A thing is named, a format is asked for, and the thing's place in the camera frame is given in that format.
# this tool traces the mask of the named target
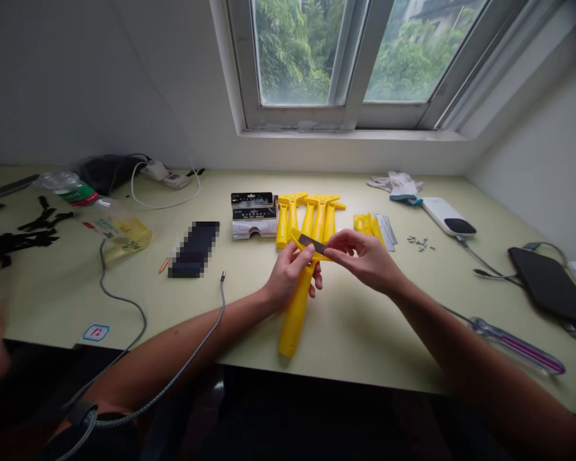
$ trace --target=yellow liquid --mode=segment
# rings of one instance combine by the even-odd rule
[[[144,250],[149,246],[152,239],[152,231],[137,218],[115,221],[113,225],[128,236],[129,241],[124,239],[124,241],[117,242],[117,240],[121,240],[121,238],[113,239],[114,243],[117,243],[125,253],[134,253]]]

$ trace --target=desk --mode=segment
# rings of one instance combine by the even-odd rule
[[[0,186],[43,168],[0,167]],[[208,171],[202,190],[187,204],[168,210],[143,209],[132,199],[129,186],[114,193],[136,211],[154,233],[144,251],[110,262],[106,287],[137,300],[147,312],[143,339],[221,305],[220,276],[227,271],[227,302],[260,288],[275,262],[274,239],[233,241],[230,193],[307,191],[341,194],[348,206],[337,211],[337,228],[352,228],[352,215],[377,212],[390,217],[399,240],[392,253],[399,267],[440,303],[466,316],[479,316],[560,359],[567,374],[534,378],[563,405],[576,412],[576,340],[554,320],[534,310],[525,293],[503,281],[477,277],[480,267],[455,240],[446,236],[419,207],[388,200],[388,193],[368,187],[365,175],[301,174],[285,172]],[[529,241],[544,240],[519,217],[495,203],[460,177],[418,177],[423,196],[443,197],[478,230],[471,247],[502,273],[512,273],[506,250]],[[181,201],[196,190],[196,182],[182,191],[137,178],[137,197],[151,205]],[[0,200],[0,234],[40,214],[36,197],[43,193],[58,211],[69,206],[49,191],[28,188]],[[303,222],[304,207],[300,208]],[[220,221],[220,235],[201,279],[169,279],[159,275],[170,249],[192,221]],[[47,248],[13,254],[13,266],[0,270],[0,308],[6,337],[71,348],[92,324],[111,327],[101,345],[123,348],[141,328],[131,305],[102,294],[99,245],[101,239],[74,220],[58,225],[60,239]],[[410,235],[428,237],[436,250],[418,252]],[[542,254],[558,259],[553,250]],[[323,264],[324,289],[308,305],[299,348],[292,362],[277,353],[282,316],[269,318],[220,359],[221,363],[298,375],[316,376],[414,391],[448,391],[442,373],[398,309],[383,295],[361,285],[344,268]]]

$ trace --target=white wall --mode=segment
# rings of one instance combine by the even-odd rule
[[[199,167],[462,174],[491,142],[240,137],[209,2],[119,0],[119,6]],[[178,123],[107,0],[0,0],[0,164],[63,165],[145,152],[187,167]]]
[[[467,177],[576,260],[576,66]]]

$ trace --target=white glove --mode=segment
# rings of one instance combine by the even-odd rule
[[[422,199],[418,198],[418,192],[424,183],[414,182],[407,173],[388,172],[388,177],[372,176],[367,184],[390,192],[390,199],[395,202],[413,206],[422,202]]]

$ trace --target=window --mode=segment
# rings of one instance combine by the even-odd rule
[[[227,0],[248,129],[436,129],[527,0]]]

